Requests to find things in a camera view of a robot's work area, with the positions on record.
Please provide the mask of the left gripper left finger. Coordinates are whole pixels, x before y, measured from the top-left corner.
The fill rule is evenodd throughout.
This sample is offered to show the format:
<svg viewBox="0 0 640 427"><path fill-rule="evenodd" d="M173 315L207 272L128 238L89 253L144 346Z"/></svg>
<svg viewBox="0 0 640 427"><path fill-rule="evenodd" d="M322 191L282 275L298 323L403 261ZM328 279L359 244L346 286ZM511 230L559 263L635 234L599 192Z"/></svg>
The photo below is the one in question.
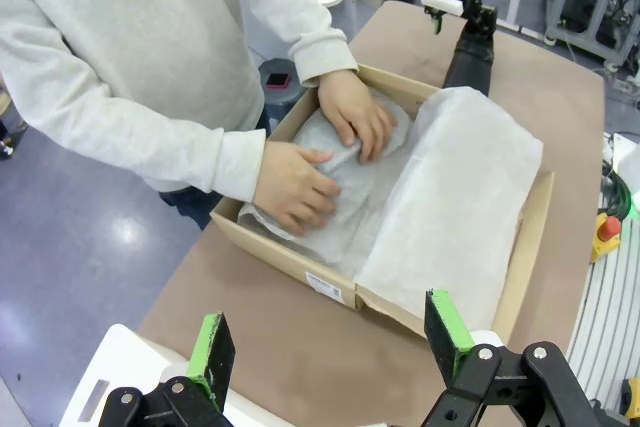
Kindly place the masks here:
<svg viewBox="0 0 640 427"><path fill-rule="evenodd" d="M111 391L99 421L104 426L228 427L224 415L235 346L222 312L204 317L187 372L144 394L134 387Z"/></svg>

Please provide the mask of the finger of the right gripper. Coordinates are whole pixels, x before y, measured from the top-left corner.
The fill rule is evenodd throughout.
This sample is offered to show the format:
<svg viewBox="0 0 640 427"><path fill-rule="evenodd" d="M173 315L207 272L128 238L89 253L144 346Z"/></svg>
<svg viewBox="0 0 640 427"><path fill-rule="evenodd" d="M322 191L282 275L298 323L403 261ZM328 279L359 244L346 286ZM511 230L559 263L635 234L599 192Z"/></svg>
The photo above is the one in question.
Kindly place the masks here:
<svg viewBox="0 0 640 427"><path fill-rule="evenodd" d="M434 34L439 35L442 29L442 20L444 17L444 12L442 10L436 9L434 7L425 6L424 12L428 14L432 20Z"/></svg>

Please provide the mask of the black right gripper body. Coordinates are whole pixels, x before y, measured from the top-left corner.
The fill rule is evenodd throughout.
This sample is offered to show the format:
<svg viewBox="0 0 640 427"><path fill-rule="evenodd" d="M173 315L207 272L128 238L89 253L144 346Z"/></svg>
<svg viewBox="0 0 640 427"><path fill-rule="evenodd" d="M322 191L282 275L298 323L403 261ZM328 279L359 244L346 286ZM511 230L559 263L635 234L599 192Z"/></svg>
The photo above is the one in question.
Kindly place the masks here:
<svg viewBox="0 0 640 427"><path fill-rule="evenodd" d="M465 31L482 39L490 39L496 30L498 11L483 0L463 0Z"/></svg>

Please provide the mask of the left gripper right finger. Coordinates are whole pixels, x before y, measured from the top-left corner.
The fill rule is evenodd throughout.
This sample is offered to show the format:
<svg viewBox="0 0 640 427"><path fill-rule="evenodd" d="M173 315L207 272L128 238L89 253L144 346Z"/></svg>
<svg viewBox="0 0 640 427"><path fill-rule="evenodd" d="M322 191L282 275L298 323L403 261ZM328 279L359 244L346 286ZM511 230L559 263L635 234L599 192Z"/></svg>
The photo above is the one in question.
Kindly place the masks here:
<svg viewBox="0 0 640 427"><path fill-rule="evenodd" d="M601 424L555 344L515 353L477 343L444 290L426 292L424 332L445 383L425 426L478 426L489 406L509 407L523 426Z"/></svg>

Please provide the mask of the person's left hand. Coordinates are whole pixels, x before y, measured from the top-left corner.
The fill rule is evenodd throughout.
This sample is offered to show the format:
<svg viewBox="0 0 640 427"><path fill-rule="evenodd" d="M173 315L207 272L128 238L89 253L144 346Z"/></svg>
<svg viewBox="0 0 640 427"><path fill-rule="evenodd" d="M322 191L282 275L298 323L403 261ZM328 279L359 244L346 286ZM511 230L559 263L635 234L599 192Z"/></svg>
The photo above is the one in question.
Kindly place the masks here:
<svg viewBox="0 0 640 427"><path fill-rule="evenodd" d="M397 126L395 117L350 70L324 74L319 79L320 108L346 147L360 142L360 162L377 161Z"/></svg>

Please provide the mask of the person's right hand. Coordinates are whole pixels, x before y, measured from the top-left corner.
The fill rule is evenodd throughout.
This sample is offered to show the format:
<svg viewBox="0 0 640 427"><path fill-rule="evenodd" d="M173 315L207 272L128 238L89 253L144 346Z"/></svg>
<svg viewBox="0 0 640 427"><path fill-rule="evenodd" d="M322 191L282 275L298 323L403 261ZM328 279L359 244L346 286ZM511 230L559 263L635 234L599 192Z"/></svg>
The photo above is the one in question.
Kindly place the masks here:
<svg viewBox="0 0 640 427"><path fill-rule="evenodd" d="M331 158L330 152L268 141L253 204L295 235L323 226L336 210L340 187L316 166Z"/></svg>

